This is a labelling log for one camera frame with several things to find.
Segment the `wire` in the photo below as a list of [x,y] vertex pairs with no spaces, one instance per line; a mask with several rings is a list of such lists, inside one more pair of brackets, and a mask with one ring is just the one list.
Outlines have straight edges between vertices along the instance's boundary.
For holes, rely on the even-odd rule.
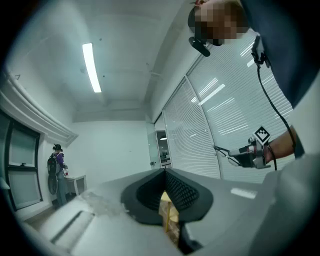
[[271,155],[272,155],[272,159],[273,159],[273,163],[274,163],[274,170],[277,171],[277,160],[276,160],[276,156],[272,150],[272,148],[269,145],[269,142],[267,141],[266,143],[267,148],[269,149]]
[[269,98],[269,96],[268,96],[268,94],[267,94],[267,92],[266,92],[266,90],[265,90],[265,88],[264,88],[264,86],[263,86],[263,84],[262,84],[262,82],[261,82],[260,66],[259,66],[259,65],[257,65],[257,73],[258,73],[258,78],[259,78],[259,82],[260,82],[260,85],[261,85],[261,87],[262,87],[262,90],[263,90],[265,96],[267,97],[268,101],[270,102],[271,107],[272,107],[272,108],[274,109],[274,111],[278,114],[278,116],[280,117],[280,119],[283,121],[285,127],[287,128],[287,130],[288,130],[288,132],[289,132],[289,134],[290,134],[291,140],[292,140],[293,150],[295,150],[295,148],[296,148],[296,141],[295,141],[295,139],[294,139],[294,135],[292,134],[292,131],[291,131],[291,129],[290,129],[290,127],[289,127],[286,119],[284,119],[284,117],[279,113],[279,111],[277,110],[277,108],[276,108],[275,105],[272,103],[271,99]]

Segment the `ceiling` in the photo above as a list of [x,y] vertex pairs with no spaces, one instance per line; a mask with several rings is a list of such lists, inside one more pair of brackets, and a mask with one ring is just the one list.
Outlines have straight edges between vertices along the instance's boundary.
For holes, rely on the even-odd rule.
[[[55,1],[26,26],[15,49],[78,113],[140,110],[187,23],[188,0]],[[82,45],[93,44],[101,93],[91,86]]]

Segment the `jeans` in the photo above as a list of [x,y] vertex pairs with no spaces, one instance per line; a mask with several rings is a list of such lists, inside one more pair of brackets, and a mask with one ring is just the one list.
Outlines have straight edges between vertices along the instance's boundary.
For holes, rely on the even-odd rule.
[[59,171],[56,175],[58,179],[58,190],[56,192],[56,199],[58,200],[59,206],[64,206],[67,203],[66,199],[66,181],[63,171]]

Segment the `standing person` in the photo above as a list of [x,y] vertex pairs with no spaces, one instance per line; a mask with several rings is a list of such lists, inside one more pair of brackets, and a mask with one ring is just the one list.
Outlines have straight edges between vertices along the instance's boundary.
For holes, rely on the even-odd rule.
[[[196,0],[188,17],[195,37],[215,46],[240,38],[249,28],[259,33],[279,88],[294,109],[315,80],[320,67],[317,40],[319,4],[284,0]],[[276,159],[304,154],[293,126],[270,142]],[[273,160],[267,147],[266,162]]]
[[53,155],[56,157],[58,164],[60,165],[60,170],[56,174],[58,180],[58,188],[56,193],[56,199],[60,207],[64,206],[67,203],[66,199],[66,184],[65,184],[65,174],[64,174],[64,154],[61,145],[54,144]]

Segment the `open door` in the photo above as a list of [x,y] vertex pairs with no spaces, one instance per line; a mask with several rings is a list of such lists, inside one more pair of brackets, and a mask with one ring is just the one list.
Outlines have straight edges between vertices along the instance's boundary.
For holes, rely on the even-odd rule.
[[157,133],[155,125],[151,122],[149,117],[146,118],[146,132],[148,137],[149,154],[150,154],[150,166],[151,169],[161,168],[160,156],[157,142]]

